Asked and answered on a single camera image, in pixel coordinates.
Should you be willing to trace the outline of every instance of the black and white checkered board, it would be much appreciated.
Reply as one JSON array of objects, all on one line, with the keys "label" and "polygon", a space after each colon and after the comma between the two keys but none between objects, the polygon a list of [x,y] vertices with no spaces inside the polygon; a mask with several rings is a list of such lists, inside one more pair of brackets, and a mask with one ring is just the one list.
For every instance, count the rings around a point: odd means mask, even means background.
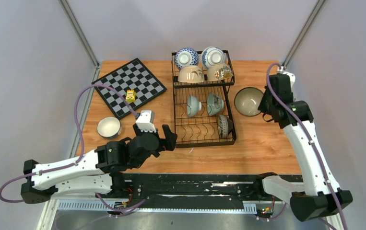
[{"label": "black and white checkered board", "polygon": [[[130,105],[134,110],[148,103],[166,91],[166,87],[139,60],[125,64],[92,84],[103,84],[118,91],[124,98],[127,90],[136,92],[136,100]],[[105,88],[95,88],[116,118],[130,114],[128,107],[114,92]]]}]

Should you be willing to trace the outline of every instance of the beige bowl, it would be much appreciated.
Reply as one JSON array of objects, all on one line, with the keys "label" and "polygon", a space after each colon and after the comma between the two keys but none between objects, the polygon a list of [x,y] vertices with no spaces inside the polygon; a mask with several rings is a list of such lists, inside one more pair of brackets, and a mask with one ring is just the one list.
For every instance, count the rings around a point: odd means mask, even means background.
[{"label": "beige bowl", "polygon": [[207,81],[221,81],[234,75],[229,65],[225,63],[213,65],[208,69]]},{"label": "beige bowl", "polygon": [[245,116],[256,116],[263,92],[257,88],[247,87],[241,89],[235,96],[234,104],[238,112]]},{"label": "beige bowl", "polygon": [[199,66],[184,66],[177,80],[184,83],[201,83],[204,81],[204,73]]}]

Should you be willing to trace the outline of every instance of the wooden table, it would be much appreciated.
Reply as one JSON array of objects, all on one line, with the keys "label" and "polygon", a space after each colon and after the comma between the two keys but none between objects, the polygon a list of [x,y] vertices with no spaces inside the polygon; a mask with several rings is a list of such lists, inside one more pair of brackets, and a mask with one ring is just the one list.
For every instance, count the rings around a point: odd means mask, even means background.
[{"label": "wooden table", "polygon": [[[104,61],[99,77],[115,70],[127,61]],[[143,61],[148,69],[167,87],[167,91],[137,110],[155,112],[155,126],[163,138],[162,124],[174,130],[173,86],[170,61]],[[139,169],[127,172],[139,173],[231,173],[259,174],[275,172],[280,174],[301,174],[290,142],[279,129],[278,124],[266,123],[262,115],[246,117],[234,106],[236,93],[242,88],[253,86],[264,91],[268,66],[273,61],[233,61],[236,82],[229,91],[229,101],[237,132],[236,143],[232,146],[216,146],[188,149],[175,149],[161,152],[159,158],[150,157]],[[105,145],[108,140],[96,131],[98,122],[113,116],[104,101],[94,92],[90,110],[83,130],[85,151]],[[115,139],[134,137],[132,114],[121,119],[122,133]]]}]

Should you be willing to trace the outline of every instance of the dish rack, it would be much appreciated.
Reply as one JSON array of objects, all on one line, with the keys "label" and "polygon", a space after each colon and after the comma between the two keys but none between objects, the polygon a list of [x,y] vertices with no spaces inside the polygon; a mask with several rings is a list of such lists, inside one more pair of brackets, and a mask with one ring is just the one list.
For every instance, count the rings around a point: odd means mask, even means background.
[{"label": "dish rack", "polygon": [[[228,51],[224,50],[224,53],[227,56],[227,64],[232,69]],[[220,138],[217,118],[218,115],[224,115],[231,121],[234,121],[228,92],[230,86],[235,83],[235,76],[227,80],[206,81],[203,83],[178,82],[179,70],[174,63],[175,55],[176,53],[172,53],[174,129],[177,134],[176,148],[233,145],[236,141],[235,125],[233,125],[231,133],[226,138]],[[214,116],[209,116],[207,112],[207,97],[211,92],[217,94],[224,101],[224,108]],[[201,110],[193,117],[187,116],[187,99],[190,95],[195,96],[201,102]]]}]

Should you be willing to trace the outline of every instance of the blue and white bowl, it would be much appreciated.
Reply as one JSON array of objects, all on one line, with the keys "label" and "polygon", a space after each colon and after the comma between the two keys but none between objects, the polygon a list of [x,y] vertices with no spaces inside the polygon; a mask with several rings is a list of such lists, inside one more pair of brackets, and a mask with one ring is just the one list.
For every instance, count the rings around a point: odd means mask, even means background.
[{"label": "blue and white bowl", "polygon": [[182,69],[184,66],[196,66],[200,61],[198,53],[190,47],[182,48],[176,53],[174,62],[178,69]]},{"label": "blue and white bowl", "polygon": [[200,55],[200,61],[205,69],[208,69],[212,65],[225,63],[226,58],[224,52],[215,46],[205,48]]}]

